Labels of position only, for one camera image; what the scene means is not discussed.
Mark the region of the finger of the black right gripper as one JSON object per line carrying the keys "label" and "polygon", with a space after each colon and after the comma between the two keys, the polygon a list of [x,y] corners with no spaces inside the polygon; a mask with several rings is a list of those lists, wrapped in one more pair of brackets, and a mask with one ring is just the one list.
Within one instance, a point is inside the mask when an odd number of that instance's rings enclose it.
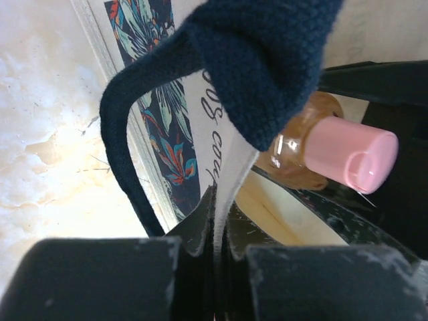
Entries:
{"label": "finger of the black right gripper", "polygon": [[422,262],[422,259],[412,250],[383,231],[379,226],[359,215],[356,211],[347,209],[336,201],[323,197],[313,191],[289,189],[274,182],[264,170],[256,166],[252,168],[252,171],[299,201],[305,208],[327,224],[347,244],[387,245],[399,250],[413,266]]}
{"label": "finger of the black right gripper", "polygon": [[362,123],[397,136],[393,170],[358,214],[410,250],[427,250],[427,61],[327,68],[318,88],[367,101]]}

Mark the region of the beige canvas tote bag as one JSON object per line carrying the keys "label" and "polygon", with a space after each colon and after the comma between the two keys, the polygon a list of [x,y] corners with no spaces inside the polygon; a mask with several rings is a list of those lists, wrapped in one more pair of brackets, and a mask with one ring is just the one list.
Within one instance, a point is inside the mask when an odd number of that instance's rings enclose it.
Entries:
{"label": "beige canvas tote bag", "polygon": [[[216,188],[219,228],[237,205],[282,243],[346,243],[252,168],[322,92],[325,69],[427,61],[426,1],[72,5],[108,82],[99,109],[108,164],[148,236],[164,235]],[[330,95],[345,120],[362,124],[367,101]],[[332,180],[313,192],[357,213],[370,205]]]}

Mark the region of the orange lotion bottle pink cap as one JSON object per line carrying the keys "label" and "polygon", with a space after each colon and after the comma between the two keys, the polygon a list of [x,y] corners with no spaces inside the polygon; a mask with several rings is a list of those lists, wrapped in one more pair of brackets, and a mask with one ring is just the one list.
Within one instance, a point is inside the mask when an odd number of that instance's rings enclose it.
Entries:
{"label": "orange lotion bottle pink cap", "polygon": [[345,120],[334,96],[314,92],[255,165],[290,189],[320,191],[332,180],[369,195],[386,181],[398,150],[393,132]]}

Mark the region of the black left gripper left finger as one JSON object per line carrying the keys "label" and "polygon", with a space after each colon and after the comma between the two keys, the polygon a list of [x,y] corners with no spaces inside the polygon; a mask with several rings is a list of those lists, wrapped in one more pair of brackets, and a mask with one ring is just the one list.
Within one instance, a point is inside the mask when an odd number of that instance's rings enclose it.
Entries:
{"label": "black left gripper left finger", "polygon": [[46,239],[23,257],[2,320],[212,320],[214,190],[163,237]]}

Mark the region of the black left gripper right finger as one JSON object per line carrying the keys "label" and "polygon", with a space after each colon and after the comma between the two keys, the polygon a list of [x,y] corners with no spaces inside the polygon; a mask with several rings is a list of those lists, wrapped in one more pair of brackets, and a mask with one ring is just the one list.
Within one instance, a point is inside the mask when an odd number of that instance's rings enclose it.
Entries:
{"label": "black left gripper right finger", "polygon": [[233,205],[220,320],[426,320],[408,261],[381,245],[285,246]]}

